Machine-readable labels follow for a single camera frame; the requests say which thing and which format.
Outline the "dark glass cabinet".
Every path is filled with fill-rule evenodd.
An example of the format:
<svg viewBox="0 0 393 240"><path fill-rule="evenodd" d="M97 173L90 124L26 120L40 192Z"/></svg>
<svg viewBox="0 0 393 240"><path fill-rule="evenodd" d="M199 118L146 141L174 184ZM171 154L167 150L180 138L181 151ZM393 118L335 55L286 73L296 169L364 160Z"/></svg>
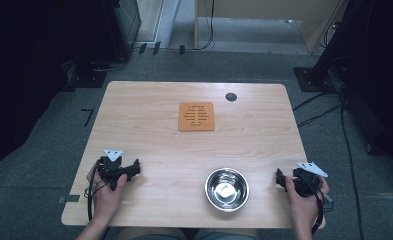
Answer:
<svg viewBox="0 0 393 240"><path fill-rule="evenodd" d="M137 0L102 0L108 29L118 60L129 58L134 47L141 18Z"/></svg>

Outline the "stainless steel bowl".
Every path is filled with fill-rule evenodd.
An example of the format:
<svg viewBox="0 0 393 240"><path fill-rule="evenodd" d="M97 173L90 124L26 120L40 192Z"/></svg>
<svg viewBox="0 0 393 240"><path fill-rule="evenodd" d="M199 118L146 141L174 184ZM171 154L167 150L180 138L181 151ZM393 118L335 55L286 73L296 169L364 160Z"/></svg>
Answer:
<svg viewBox="0 0 393 240"><path fill-rule="evenodd" d="M250 187L246 178L233 168L219 168L205 181L205 195L210 204L223 212L235 212L248 201Z"/></svg>

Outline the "person's left hand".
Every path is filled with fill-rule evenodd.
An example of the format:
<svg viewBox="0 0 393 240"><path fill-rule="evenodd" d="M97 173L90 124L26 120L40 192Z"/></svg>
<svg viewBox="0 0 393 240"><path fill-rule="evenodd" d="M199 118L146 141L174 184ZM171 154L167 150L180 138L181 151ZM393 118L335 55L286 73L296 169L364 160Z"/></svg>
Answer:
<svg viewBox="0 0 393 240"><path fill-rule="evenodd" d="M95 166L87 174L87 180L90 184L90 193L93 202L92 222L103 223L108 225L118 211L122 194L127 182L127 176L121 175L117 180L117 187L111 190L110 187L101 179Z"/></svg>

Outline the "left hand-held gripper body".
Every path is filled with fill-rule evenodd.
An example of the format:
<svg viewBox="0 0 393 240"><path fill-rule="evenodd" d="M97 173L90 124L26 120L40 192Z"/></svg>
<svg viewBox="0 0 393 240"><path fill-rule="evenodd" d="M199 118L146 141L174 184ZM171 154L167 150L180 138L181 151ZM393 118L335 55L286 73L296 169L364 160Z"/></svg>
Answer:
<svg viewBox="0 0 393 240"><path fill-rule="evenodd" d="M98 172L101 179L114 191L117 188L118 179L122 175L127 176L127 181L133 177L133 166L122 167L122 150L105 149L105 155L98 160Z"/></svg>

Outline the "black stand base plate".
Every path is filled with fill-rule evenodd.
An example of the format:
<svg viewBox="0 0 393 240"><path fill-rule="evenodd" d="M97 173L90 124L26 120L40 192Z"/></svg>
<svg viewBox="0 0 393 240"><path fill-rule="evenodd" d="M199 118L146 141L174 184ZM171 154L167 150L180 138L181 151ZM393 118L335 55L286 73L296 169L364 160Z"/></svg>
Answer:
<svg viewBox="0 0 393 240"><path fill-rule="evenodd" d="M293 71L302 92L337 92L328 75L321 75L307 67L294 67Z"/></svg>

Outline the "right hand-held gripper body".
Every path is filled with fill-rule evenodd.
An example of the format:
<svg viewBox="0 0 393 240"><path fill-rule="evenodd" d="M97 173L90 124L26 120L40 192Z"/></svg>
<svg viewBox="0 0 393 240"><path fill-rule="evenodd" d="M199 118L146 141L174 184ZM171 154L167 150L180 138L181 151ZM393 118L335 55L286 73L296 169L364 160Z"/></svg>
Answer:
<svg viewBox="0 0 393 240"><path fill-rule="evenodd" d="M314 162L297 163L293 170L295 190L301 197L314 195L320 189L319 177L328 177L328 173Z"/></svg>

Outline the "person's right hand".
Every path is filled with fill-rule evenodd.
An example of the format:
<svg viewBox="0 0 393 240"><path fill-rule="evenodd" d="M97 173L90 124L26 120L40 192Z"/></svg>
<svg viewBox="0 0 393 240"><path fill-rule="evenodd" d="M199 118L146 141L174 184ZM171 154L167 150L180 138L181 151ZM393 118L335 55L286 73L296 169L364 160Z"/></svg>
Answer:
<svg viewBox="0 0 393 240"><path fill-rule="evenodd" d="M286 178L286 187L291 209L293 228L311 228L318 217L318 201L323 199L323 194L328 194L330 188L326 179L319 177L321 188L315 196L301 197L295 190L294 182Z"/></svg>

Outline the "orange wooden trivet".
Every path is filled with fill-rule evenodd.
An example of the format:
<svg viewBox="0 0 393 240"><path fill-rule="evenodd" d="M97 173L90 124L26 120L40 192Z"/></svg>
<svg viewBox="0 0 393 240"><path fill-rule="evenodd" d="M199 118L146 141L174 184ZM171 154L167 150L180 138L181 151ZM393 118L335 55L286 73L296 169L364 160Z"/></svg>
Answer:
<svg viewBox="0 0 393 240"><path fill-rule="evenodd" d="M179 131L213 131L214 129L214 105L211 102L181 102L179 104Z"/></svg>

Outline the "black floor stand foot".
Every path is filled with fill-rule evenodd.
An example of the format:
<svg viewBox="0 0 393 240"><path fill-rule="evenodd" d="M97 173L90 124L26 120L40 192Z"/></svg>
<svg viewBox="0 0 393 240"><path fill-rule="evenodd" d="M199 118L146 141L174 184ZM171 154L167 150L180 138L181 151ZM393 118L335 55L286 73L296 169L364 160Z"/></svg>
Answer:
<svg viewBox="0 0 393 240"><path fill-rule="evenodd" d="M76 65L69 61L61 65L68 80L63 88L65 92L74 92L76 88L101 88L107 73L94 71L91 67Z"/></svg>

